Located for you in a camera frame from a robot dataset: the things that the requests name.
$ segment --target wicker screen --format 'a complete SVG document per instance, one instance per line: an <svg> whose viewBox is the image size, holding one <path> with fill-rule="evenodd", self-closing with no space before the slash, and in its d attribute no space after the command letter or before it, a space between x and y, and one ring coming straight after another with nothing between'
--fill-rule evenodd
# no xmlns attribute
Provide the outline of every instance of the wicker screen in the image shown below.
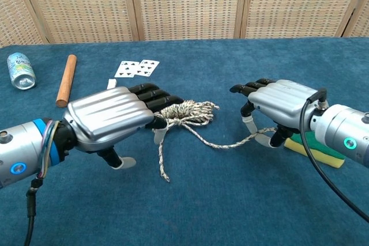
<svg viewBox="0 0 369 246"><path fill-rule="evenodd" d="M0 0L0 46L40 43L40 33L24 0Z"/></svg>
<svg viewBox="0 0 369 246"><path fill-rule="evenodd" d="M31 0L53 43L132 40L126 0Z"/></svg>
<svg viewBox="0 0 369 246"><path fill-rule="evenodd" d="M336 32L350 2L249 0L243 17L243 37L340 36Z"/></svg>
<svg viewBox="0 0 369 246"><path fill-rule="evenodd" d="M369 37L369 0L366 0L363 9L352 29L351 36Z"/></svg>
<svg viewBox="0 0 369 246"><path fill-rule="evenodd" d="M237 2L140 0L145 40L233 38Z"/></svg>

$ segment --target black cable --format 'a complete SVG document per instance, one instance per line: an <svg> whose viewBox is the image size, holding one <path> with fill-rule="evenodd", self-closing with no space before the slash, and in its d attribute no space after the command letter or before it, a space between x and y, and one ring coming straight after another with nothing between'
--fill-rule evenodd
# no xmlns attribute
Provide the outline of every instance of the black cable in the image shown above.
<svg viewBox="0 0 369 246"><path fill-rule="evenodd" d="M31 238L32 238L32 233L33 233L33 223L35 222L35 217L31 216L28 219L28 231L27 231L27 236L25 238L24 241L24 246L29 246L29 244L31 243Z"/></svg>
<svg viewBox="0 0 369 246"><path fill-rule="evenodd" d="M36 216L36 193L37 190L42 186L43 179L34 178L31 181L31 187L26 193L27 197L27 217L28 217L28 230L24 241L24 246L28 246L31 243L33 225L35 223Z"/></svg>
<svg viewBox="0 0 369 246"><path fill-rule="evenodd" d="M320 166L317 164L315 158L313 157L308 144L307 144L307 140L306 140L306 135L305 135L305 124L304 124L304 118L305 118L305 113L306 113L306 109L307 106L309 106L309 104L311 104L313 101L311 101L311 99L306 100L302 110L301 110L301 114L300 114L300 135L301 135L301 139L303 142L303 146L305 148L305 151L312 163L312 165L314 166L314 168L318 171L318 173L320 174L320 176L323 178L323 180L328 184L328 186L354 211L356 212L358 215L360 215L365 221L367 221L369 223L369 216L367 214L365 214L363 211L361 211L357 206L355 206L355 204L353 204L333 183L332 181L325 175L325 173L323 172L323 170L320 168Z"/></svg>

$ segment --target white braided rope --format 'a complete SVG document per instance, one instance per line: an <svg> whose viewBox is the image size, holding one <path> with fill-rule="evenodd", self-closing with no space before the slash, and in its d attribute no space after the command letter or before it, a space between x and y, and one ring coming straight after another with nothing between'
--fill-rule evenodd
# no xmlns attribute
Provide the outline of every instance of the white braided rope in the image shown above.
<svg viewBox="0 0 369 246"><path fill-rule="evenodd" d="M257 131L255 134L251 134L248 137L244 138L243 140L236 142L231 145L218 145L207 140L203 139L195 130L193 130L189 125L192 126L204 126L209 124L213 118L213 110L219 109L217 105L212 102L201 102L196 103L193 100L186 100L181 104L174 104L167 108L162 109L160 112L156 112L155 115L161 118L164 118L167 123L167 131L173 126L183 126L187 130L189 130L192 134L194 134L200 141L204 144L216 148L216 149L230 149L235 148L238 146L243 145L244 143L252 140L258 134L263 134L269 131L275 131L275 128L264 128ZM167 182L170 182L169 176L164 171L164 161L163 161L163 143L164 138L161 140L159 144L159 168L160 168L160 175L164 178Z"/></svg>

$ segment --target wooden dowel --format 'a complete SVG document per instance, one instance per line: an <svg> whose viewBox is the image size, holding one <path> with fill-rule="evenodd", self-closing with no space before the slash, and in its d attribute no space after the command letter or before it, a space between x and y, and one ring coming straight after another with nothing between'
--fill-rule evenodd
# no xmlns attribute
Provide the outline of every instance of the wooden dowel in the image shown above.
<svg viewBox="0 0 369 246"><path fill-rule="evenodd" d="M76 69L76 63L77 57L73 54L69 55L56 101L56 104L59 108L67 107L71 85L73 83L74 71Z"/></svg>

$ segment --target woven room divider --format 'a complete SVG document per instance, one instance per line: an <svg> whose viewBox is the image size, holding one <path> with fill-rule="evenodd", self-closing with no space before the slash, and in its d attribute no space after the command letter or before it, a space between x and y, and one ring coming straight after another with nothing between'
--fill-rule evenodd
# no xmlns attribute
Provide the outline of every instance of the woven room divider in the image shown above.
<svg viewBox="0 0 369 246"><path fill-rule="evenodd" d="M0 46L368 36L368 0L1 0Z"/></svg>
<svg viewBox="0 0 369 246"><path fill-rule="evenodd" d="M243 4L238 7L238 0L135 0L135 5L145 40L173 40L233 38Z"/></svg>
<svg viewBox="0 0 369 246"><path fill-rule="evenodd" d="M245 0L241 37L341 36L357 0Z"/></svg>
<svg viewBox="0 0 369 246"><path fill-rule="evenodd" d="M52 43L138 40L132 0L31 0Z"/></svg>
<svg viewBox="0 0 369 246"><path fill-rule="evenodd" d="M28 0L0 0L0 47L45 42Z"/></svg>
<svg viewBox="0 0 369 246"><path fill-rule="evenodd" d="M344 36L369 36L369 0L359 0Z"/></svg>

